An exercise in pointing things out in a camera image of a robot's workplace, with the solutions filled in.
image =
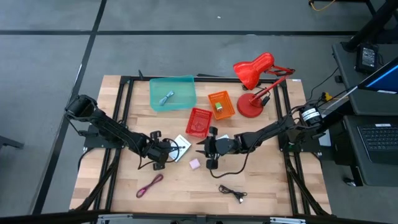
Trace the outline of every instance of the pink eraser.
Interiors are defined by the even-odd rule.
[[[192,169],[197,169],[200,167],[200,163],[198,159],[194,159],[191,162],[189,162],[189,164],[191,165]]]

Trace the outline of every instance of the wooden tabletop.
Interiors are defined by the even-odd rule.
[[[98,107],[111,116],[118,93],[120,76],[104,76],[98,97]],[[196,82],[197,108],[211,110],[207,95],[227,90],[236,110],[236,102],[243,94],[240,83]],[[287,80],[287,88],[291,106],[305,103],[303,87],[300,80]],[[127,87],[124,89],[120,115],[123,112]],[[284,108],[283,94],[280,90],[281,105]],[[114,189],[112,211],[115,212],[147,212],[147,213],[195,213],[218,215],[291,215],[289,189],[283,155],[279,151],[277,138],[264,141],[250,154],[245,170],[239,175],[227,175],[214,179],[205,167],[206,158],[195,150],[203,150],[196,145],[202,139],[185,134],[191,110],[155,112],[149,104],[149,82],[135,81],[127,125],[131,131],[149,135],[155,130],[162,131],[163,138],[176,138],[179,134],[185,137],[192,146],[177,163],[168,163],[164,170],[153,171],[152,166],[137,170],[139,156],[129,149],[122,150],[117,181]],[[271,100],[257,118],[245,118],[236,110],[236,114],[228,119],[216,121],[212,126],[218,128],[218,135],[257,131],[277,120],[275,98]],[[330,212],[328,196],[323,181],[320,163],[310,153],[301,153],[305,183],[327,212]],[[84,198],[93,190],[100,176],[104,149],[94,149],[81,162],[76,180],[70,208],[79,206]],[[219,159],[215,175],[225,172],[236,172],[242,168],[245,155],[225,155]],[[201,167],[192,170],[189,162],[200,161]],[[157,174],[164,179],[152,186],[142,197],[136,198],[136,192],[149,184]],[[223,184],[233,190],[247,192],[244,202],[239,204],[231,194],[221,194],[218,186]],[[296,186],[299,210],[302,211],[299,190]],[[106,194],[101,199],[104,207]]]

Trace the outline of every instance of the monitor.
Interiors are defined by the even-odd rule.
[[[363,80],[359,89],[381,93],[398,93],[398,57]]]

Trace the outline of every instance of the gray carpet floor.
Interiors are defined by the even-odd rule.
[[[382,2],[372,1],[376,8]],[[0,30],[91,30],[100,3],[0,0]],[[108,0],[99,30],[347,31],[359,30],[370,18],[364,3],[352,2],[336,2],[315,12],[306,0]],[[0,35],[0,135],[25,143],[23,150],[0,151],[1,217],[30,213],[88,39],[88,35]],[[233,77],[234,63],[272,52],[276,64],[296,69],[294,77],[302,79],[309,97],[311,89],[337,67],[331,45],[345,40],[349,37],[101,35],[95,39],[79,93],[96,98],[103,75],[136,75],[139,69],[145,75]],[[330,79],[314,95],[341,90],[344,86]],[[68,210],[82,145],[83,138],[70,128],[45,213]],[[323,163],[323,173],[335,215],[396,222],[398,189],[348,187],[341,177],[349,169],[330,161]]]

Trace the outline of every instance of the teal plastic bin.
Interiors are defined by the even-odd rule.
[[[197,103],[195,82],[192,75],[181,77],[153,78],[149,81],[150,107],[154,111],[182,110],[193,108]],[[161,106],[159,101],[170,91],[174,95],[169,97]]]

